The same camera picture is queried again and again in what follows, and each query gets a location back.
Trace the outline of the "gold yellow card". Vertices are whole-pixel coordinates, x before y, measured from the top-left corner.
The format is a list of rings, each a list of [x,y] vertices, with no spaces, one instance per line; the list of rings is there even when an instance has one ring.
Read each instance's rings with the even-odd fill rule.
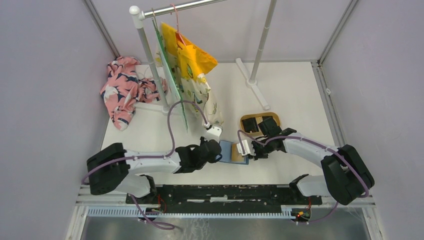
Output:
[[[231,145],[231,158],[230,162],[232,164],[244,164],[245,163],[245,157],[242,156],[241,153],[238,151],[238,147],[236,143],[233,143]]]

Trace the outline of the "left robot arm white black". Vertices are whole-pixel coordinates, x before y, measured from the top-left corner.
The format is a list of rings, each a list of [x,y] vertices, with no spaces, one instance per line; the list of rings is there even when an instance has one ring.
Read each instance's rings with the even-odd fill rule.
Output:
[[[105,195],[113,191],[130,194],[145,204],[153,203],[157,190],[151,173],[186,174],[201,170],[207,163],[222,158],[222,148],[215,140],[201,137],[200,144],[177,147],[170,156],[164,152],[141,152],[124,149],[113,143],[86,161],[87,176],[82,183],[90,194]]]

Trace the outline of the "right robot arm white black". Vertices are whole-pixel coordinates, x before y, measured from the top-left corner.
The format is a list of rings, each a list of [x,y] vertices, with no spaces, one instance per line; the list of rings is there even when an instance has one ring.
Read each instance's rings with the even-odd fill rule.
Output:
[[[347,206],[357,198],[366,198],[375,180],[358,151],[351,145],[332,146],[305,137],[292,128],[281,129],[273,118],[258,124],[262,139],[243,145],[255,160],[273,152],[298,156],[322,169],[321,175],[304,174],[291,182],[289,199],[302,204],[309,197],[332,197]]]

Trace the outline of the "blue leather card holder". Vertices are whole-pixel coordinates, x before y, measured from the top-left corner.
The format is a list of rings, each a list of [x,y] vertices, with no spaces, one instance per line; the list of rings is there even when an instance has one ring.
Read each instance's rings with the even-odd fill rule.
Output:
[[[247,156],[244,156],[244,159],[245,159],[244,164],[231,163],[231,148],[232,148],[233,142],[221,140],[219,144],[221,146],[221,154],[222,154],[222,159],[218,161],[219,163],[226,163],[226,164],[233,164],[233,165],[248,165],[249,164],[249,158]]]

